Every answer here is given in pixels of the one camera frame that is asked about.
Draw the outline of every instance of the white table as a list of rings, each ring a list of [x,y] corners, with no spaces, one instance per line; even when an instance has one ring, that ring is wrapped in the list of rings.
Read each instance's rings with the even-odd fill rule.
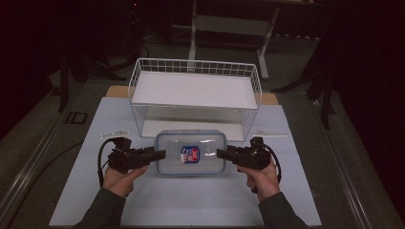
[[[97,109],[66,186],[54,210],[51,226],[79,222],[99,189],[96,174],[98,150],[105,139],[99,136],[122,129],[130,131],[132,148],[154,144],[140,137],[127,98],[104,97]],[[306,224],[320,225],[307,178],[297,154],[286,116],[279,105],[263,105],[251,131],[286,134],[266,136],[265,144],[277,154],[283,169],[281,189],[295,213]],[[244,143],[228,142],[236,146]],[[103,161],[114,144],[104,148]],[[223,174],[207,177],[161,177],[152,163],[135,181],[135,191],[126,201],[122,224],[130,227],[255,227],[263,225],[258,200],[245,186],[246,177],[226,163]]]

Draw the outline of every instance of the plastic lid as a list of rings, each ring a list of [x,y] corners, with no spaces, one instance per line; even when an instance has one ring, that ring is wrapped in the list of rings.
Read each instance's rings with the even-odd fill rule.
[[[163,131],[156,137],[156,150],[166,150],[158,161],[158,172],[168,176],[213,175],[224,171],[217,149],[226,149],[219,131]]]

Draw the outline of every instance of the gray sleeve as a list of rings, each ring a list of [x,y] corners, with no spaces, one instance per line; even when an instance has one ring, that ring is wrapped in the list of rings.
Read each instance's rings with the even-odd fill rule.
[[[309,228],[295,215],[283,193],[262,200],[259,209],[266,229]]]
[[[107,189],[101,188],[92,206],[84,215],[83,220],[75,225],[74,228],[120,228],[124,206],[125,198],[117,196]]]

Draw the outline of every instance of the person's left hand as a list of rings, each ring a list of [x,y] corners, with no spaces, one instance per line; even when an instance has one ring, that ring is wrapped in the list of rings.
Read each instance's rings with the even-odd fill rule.
[[[147,166],[143,166],[123,175],[119,171],[108,167],[105,171],[102,187],[125,198],[134,190],[134,180],[144,174],[147,169]]]

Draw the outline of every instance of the white shelf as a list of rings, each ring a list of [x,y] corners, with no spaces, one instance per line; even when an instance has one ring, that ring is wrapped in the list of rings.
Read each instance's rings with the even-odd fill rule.
[[[241,113],[237,110],[148,107],[142,136],[164,130],[218,130],[228,140],[244,141]]]
[[[249,77],[143,71],[132,102],[136,105],[257,110]]]

